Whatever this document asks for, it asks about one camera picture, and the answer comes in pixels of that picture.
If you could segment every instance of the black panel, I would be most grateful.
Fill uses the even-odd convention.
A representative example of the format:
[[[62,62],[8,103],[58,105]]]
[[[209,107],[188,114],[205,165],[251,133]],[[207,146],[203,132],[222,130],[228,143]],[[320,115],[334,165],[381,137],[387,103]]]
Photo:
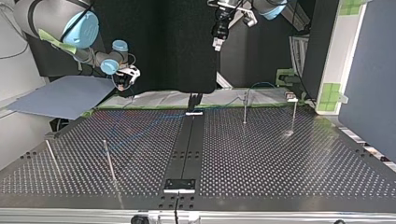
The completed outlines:
[[[248,28],[234,25],[221,51],[221,74],[235,87],[276,81],[276,70],[291,68],[291,25],[278,16],[268,21],[256,13],[259,23]]]
[[[396,161],[396,1],[367,5],[346,85],[340,120],[371,146]]]
[[[107,50],[126,40],[142,72],[135,92],[179,90],[210,93],[216,88],[214,10],[206,0],[97,1]]]
[[[317,0],[305,56],[303,82],[313,98],[318,98],[339,0]]]

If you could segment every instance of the gray cardboard sheet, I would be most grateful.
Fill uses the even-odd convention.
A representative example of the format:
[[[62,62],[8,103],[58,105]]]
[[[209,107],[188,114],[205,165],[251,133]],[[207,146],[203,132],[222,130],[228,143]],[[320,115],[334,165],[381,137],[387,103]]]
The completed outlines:
[[[77,119],[112,90],[110,79],[62,77],[9,105],[10,110],[62,119]]]

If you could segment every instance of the vertical metal pin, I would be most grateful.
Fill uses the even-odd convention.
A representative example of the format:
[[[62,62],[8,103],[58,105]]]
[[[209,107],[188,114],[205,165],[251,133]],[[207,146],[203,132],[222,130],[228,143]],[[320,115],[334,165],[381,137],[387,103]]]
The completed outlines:
[[[110,167],[111,175],[113,177],[113,180],[117,181],[116,175],[115,175],[114,169],[113,169],[113,162],[111,161],[110,151],[108,150],[108,146],[107,146],[107,141],[106,140],[103,140],[103,145],[105,147],[105,151],[106,151],[106,154],[107,154],[108,166]]]
[[[294,103],[294,111],[293,111],[293,121],[291,123],[291,131],[294,133],[294,121],[296,120],[296,113],[297,113],[297,104],[298,101]]]
[[[247,123],[247,116],[248,116],[248,106],[245,105],[245,112],[244,112],[244,124]]]
[[[50,145],[50,140],[46,140],[47,148],[49,149],[50,156],[53,160],[56,160],[55,154],[53,154],[52,146]]]
[[[248,123],[248,93],[245,92],[245,99],[244,99],[244,124]]]
[[[296,118],[297,104],[298,104],[298,101],[296,101],[296,102],[294,103],[293,120],[295,120],[295,118]]]

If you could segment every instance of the optical breadboard table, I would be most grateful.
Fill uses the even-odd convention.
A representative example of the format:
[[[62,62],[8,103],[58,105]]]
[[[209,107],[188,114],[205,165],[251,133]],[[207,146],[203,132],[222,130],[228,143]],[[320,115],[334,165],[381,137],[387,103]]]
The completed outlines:
[[[0,223],[34,211],[90,211],[108,223],[122,211],[396,214],[396,173],[310,108],[295,119],[293,107],[250,108],[247,123],[243,108],[184,113],[100,110],[77,120],[49,141],[53,156],[43,143],[0,172]],[[194,193],[165,193],[169,180],[192,180]]]

